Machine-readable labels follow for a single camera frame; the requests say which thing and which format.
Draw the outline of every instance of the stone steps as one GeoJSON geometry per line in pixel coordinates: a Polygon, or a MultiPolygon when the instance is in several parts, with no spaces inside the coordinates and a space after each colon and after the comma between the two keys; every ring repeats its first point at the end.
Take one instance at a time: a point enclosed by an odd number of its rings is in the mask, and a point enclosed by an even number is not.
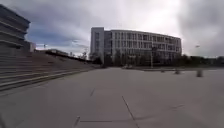
{"type": "Polygon", "coordinates": [[[9,76],[9,75],[20,75],[20,74],[28,74],[28,73],[38,73],[38,72],[47,72],[47,71],[54,71],[53,68],[35,68],[35,69],[17,69],[17,70],[1,70],[0,71],[0,77],[1,76],[9,76]]]}
{"type": "Polygon", "coordinates": [[[29,62],[29,63],[17,63],[17,62],[3,62],[1,63],[0,62],[0,67],[6,67],[6,66],[38,66],[38,65],[41,65],[41,64],[37,64],[37,63],[32,63],[32,62],[29,62]]]}
{"type": "Polygon", "coordinates": [[[30,85],[30,84],[34,84],[34,83],[38,83],[38,82],[42,82],[42,81],[46,81],[46,80],[56,79],[56,78],[67,76],[67,75],[72,75],[75,73],[86,72],[89,70],[91,70],[91,69],[65,71],[65,72],[54,73],[54,74],[49,74],[49,75],[44,75],[44,76],[36,76],[36,77],[32,77],[32,78],[26,78],[26,79],[22,79],[22,80],[11,81],[11,82],[4,82],[4,83],[0,83],[0,92],[10,90],[13,88],[19,88],[22,86],[26,86],[26,85],[30,85]]]}
{"type": "Polygon", "coordinates": [[[10,74],[5,76],[0,76],[0,83],[29,79],[33,77],[47,76],[62,72],[68,72],[69,70],[56,70],[56,71],[42,71],[42,72],[30,72],[30,73],[22,73],[22,74],[10,74]]]}

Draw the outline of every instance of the pavement crack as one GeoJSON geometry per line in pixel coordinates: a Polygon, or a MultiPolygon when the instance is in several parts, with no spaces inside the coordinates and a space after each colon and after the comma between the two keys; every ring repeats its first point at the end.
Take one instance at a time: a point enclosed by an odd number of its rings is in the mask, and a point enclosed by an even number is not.
{"type": "Polygon", "coordinates": [[[83,121],[80,121],[80,122],[84,122],[84,123],[98,123],[98,122],[106,122],[106,123],[109,123],[109,122],[114,122],[114,121],[110,121],[110,120],[83,120],[83,121]]]}
{"type": "Polygon", "coordinates": [[[78,116],[76,118],[76,121],[75,121],[75,124],[74,124],[75,128],[78,126],[79,122],[80,122],[80,116],[78,116]]]}
{"type": "Polygon", "coordinates": [[[127,103],[126,100],[124,99],[124,96],[122,96],[122,99],[123,99],[123,101],[124,101],[124,103],[125,103],[125,105],[126,105],[126,107],[127,107],[127,109],[128,109],[128,112],[130,113],[130,115],[131,115],[131,117],[132,117],[132,120],[134,121],[136,127],[137,127],[137,128],[140,128],[140,127],[138,126],[138,123],[136,122],[136,119],[135,119],[134,115],[132,114],[132,112],[131,112],[131,110],[130,110],[130,108],[129,108],[129,106],[128,106],[128,103],[127,103]]]}
{"type": "Polygon", "coordinates": [[[93,96],[93,93],[95,92],[95,88],[92,90],[90,97],[93,96]]]}
{"type": "Polygon", "coordinates": [[[0,114],[0,127],[1,128],[7,128],[6,123],[5,123],[1,114],[0,114]]]}
{"type": "Polygon", "coordinates": [[[180,105],[177,105],[177,106],[173,106],[173,107],[171,107],[170,109],[171,109],[171,110],[176,110],[176,109],[178,109],[178,108],[182,108],[182,107],[184,107],[184,105],[183,105],[183,104],[180,104],[180,105]]]}

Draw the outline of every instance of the white building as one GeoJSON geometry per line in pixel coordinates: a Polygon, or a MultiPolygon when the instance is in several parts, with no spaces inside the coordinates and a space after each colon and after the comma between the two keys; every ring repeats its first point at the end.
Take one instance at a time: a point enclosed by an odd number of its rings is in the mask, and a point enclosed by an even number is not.
{"type": "Polygon", "coordinates": [[[91,29],[90,54],[102,60],[106,54],[114,60],[116,52],[126,56],[144,55],[150,59],[152,47],[163,60],[173,60],[182,53],[181,39],[177,37],[130,30],[105,31],[103,27],[91,29]]]}

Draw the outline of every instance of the cloudy sky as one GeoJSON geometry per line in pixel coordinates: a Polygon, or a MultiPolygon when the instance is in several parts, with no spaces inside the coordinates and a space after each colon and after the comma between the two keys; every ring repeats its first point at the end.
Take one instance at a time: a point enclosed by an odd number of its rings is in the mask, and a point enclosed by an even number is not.
{"type": "Polygon", "coordinates": [[[0,0],[32,23],[27,40],[76,54],[90,29],[131,29],[179,36],[190,55],[224,55],[223,0],[0,0]]]}

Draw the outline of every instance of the building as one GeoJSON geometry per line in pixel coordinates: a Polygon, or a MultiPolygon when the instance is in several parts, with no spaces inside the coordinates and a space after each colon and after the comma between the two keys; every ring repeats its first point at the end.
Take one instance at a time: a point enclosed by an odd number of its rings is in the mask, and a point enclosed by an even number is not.
{"type": "Polygon", "coordinates": [[[147,62],[152,56],[166,62],[182,53],[181,39],[177,37],[130,30],[105,31],[103,27],[91,29],[90,50],[91,56],[100,57],[103,61],[106,55],[114,61],[116,53],[120,53],[129,58],[145,56],[147,62]]]}
{"type": "Polygon", "coordinates": [[[30,42],[30,52],[34,52],[36,50],[36,44],[33,42],[30,42]]]}
{"type": "Polygon", "coordinates": [[[58,50],[58,49],[48,49],[48,50],[45,50],[46,52],[51,52],[51,53],[54,53],[54,54],[57,54],[57,55],[61,55],[61,56],[69,56],[67,52],[63,52],[61,50],[58,50]]]}
{"type": "Polygon", "coordinates": [[[30,43],[25,41],[29,24],[30,21],[0,4],[0,45],[29,51],[30,43]]]}

